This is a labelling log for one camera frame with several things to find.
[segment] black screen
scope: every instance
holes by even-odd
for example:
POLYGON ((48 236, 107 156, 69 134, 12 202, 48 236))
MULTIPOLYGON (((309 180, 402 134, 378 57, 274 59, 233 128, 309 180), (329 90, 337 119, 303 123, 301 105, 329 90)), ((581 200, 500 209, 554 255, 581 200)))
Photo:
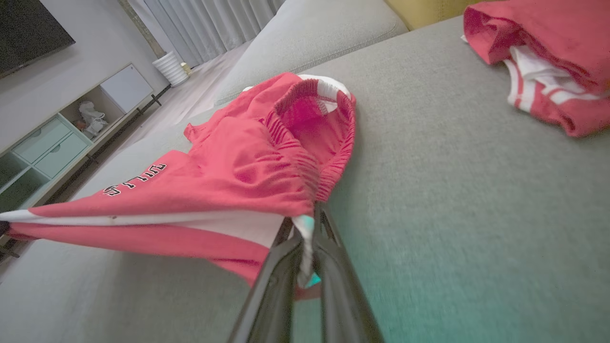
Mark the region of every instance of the black screen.
POLYGON ((0 0, 0 78, 74 40, 38 0, 0 0))

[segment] white plant pot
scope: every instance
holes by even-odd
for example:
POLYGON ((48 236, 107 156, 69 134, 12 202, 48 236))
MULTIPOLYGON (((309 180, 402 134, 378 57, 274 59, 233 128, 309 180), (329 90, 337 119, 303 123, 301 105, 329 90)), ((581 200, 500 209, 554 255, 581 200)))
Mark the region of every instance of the white plant pot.
POLYGON ((173 51, 168 52, 165 56, 154 61, 152 65, 168 79, 172 87, 181 85, 188 80, 187 72, 182 69, 180 62, 173 51))

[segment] curtain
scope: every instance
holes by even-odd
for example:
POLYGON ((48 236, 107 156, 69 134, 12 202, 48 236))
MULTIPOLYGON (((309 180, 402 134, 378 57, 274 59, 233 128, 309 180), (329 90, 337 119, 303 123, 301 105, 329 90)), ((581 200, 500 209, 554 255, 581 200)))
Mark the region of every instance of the curtain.
POLYGON ((144 0, 189 66, 252 40, 284 0, 144 0))

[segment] yellow object on floor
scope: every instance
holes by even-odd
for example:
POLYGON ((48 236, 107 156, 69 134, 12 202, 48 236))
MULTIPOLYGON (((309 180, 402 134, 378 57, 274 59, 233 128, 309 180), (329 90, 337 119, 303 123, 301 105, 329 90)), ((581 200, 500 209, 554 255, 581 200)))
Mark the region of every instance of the yellow object on floor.
POLYGON ((468 5, 480 0, 386 0, 409 30, 462 15, 468 5))

